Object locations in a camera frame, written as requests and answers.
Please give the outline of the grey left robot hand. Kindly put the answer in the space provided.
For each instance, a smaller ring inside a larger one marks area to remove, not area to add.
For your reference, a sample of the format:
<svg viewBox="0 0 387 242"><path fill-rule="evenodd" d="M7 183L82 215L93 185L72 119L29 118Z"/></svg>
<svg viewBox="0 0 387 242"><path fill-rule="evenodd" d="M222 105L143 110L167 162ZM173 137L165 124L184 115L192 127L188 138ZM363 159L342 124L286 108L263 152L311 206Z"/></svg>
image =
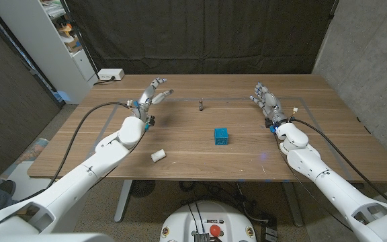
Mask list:
<svg viewBox="0 0 387 242"><path fill-rule="evenodd" d="M173 93L173 90L167 90L156 94L157 87L167 81L166 78L157 77L151 84L144 90L140 98L133 102L134 107L132 113L135 117L142 120L147 127L155 125L155 117L150 116L148 111L152 105L161 103L167 96Z"/></svg>

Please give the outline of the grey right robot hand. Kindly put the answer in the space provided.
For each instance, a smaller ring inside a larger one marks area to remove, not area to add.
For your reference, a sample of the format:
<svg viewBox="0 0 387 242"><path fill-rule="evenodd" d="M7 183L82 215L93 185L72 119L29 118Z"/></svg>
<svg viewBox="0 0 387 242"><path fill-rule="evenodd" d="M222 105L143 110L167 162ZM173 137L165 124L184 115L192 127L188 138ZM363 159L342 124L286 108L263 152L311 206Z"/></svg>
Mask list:
<svg viewBox="0 0 387 242"><path fill-rule="evenodd" d="M266 127L274 126L277 128L281 124L287 122L288 118L285 116L280 100L272 94L262 84L258 82L255 86L255 96L251 95L250 99L257 104L265 116Z"/></svg>

